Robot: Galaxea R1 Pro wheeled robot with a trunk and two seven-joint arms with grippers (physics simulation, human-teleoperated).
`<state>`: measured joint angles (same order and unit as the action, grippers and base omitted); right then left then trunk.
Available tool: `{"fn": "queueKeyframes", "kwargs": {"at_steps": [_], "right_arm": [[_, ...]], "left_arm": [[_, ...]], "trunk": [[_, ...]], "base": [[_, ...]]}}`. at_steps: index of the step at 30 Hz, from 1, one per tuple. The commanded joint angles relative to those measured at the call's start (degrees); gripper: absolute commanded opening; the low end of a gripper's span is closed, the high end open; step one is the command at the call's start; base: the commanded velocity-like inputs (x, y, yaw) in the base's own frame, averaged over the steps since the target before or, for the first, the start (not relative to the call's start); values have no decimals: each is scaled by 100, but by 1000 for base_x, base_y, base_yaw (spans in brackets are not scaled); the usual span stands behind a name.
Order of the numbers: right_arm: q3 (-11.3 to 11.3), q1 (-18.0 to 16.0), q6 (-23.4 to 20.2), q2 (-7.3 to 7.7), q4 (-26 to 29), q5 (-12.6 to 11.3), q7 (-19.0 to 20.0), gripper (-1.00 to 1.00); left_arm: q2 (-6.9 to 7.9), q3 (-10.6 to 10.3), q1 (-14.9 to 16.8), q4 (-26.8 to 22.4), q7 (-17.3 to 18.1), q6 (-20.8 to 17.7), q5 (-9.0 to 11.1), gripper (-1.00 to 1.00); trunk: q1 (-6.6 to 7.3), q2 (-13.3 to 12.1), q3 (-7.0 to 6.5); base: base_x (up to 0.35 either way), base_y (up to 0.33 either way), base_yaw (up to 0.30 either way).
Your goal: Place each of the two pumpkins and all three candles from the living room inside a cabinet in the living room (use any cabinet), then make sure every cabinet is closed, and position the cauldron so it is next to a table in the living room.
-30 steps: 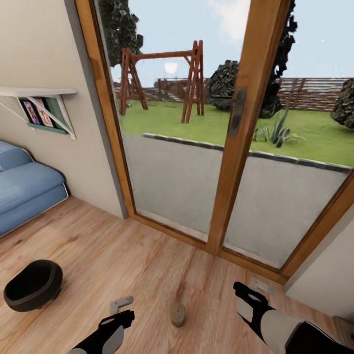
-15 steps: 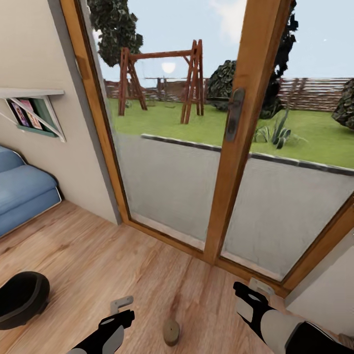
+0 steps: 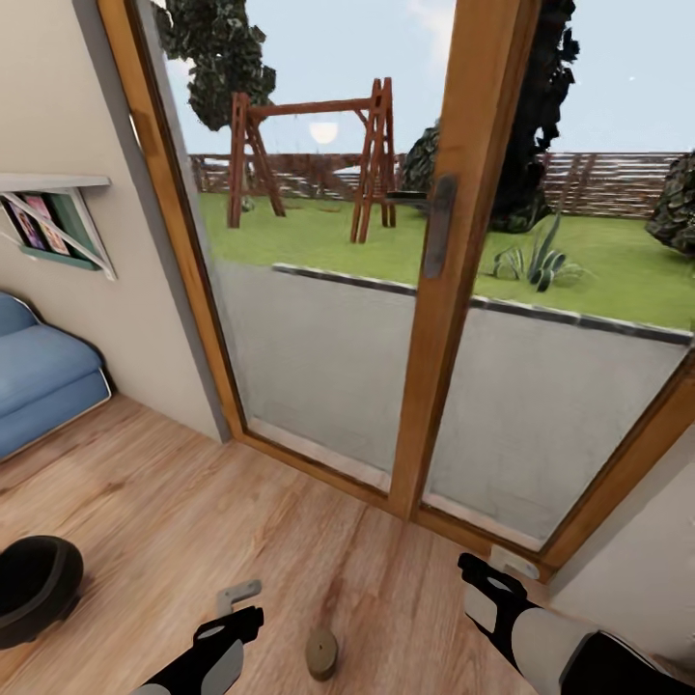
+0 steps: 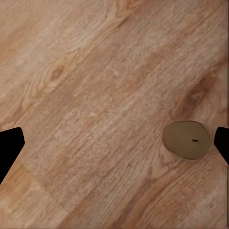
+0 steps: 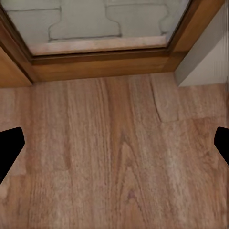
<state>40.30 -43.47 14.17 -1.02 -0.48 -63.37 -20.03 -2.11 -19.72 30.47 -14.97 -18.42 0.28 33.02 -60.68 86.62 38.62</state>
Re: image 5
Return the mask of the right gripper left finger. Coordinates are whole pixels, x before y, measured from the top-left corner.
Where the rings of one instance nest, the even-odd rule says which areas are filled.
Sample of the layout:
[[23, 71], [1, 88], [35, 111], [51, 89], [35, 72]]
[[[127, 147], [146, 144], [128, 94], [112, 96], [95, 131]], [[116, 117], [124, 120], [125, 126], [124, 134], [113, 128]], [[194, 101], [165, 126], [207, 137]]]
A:
[[0, 132], [0, 184], [24, 145], [21, 127]]

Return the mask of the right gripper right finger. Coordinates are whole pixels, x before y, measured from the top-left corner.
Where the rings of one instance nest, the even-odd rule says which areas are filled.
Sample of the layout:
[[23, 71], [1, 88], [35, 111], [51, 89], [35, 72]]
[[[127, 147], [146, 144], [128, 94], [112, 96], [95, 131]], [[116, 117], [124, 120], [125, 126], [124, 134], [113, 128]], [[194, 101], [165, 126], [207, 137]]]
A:
[[229, 165], [229, 129], [224, 127], [218, 127], [215, 138], [214, 145], [218, 151], [222, 154], [224, 159]]

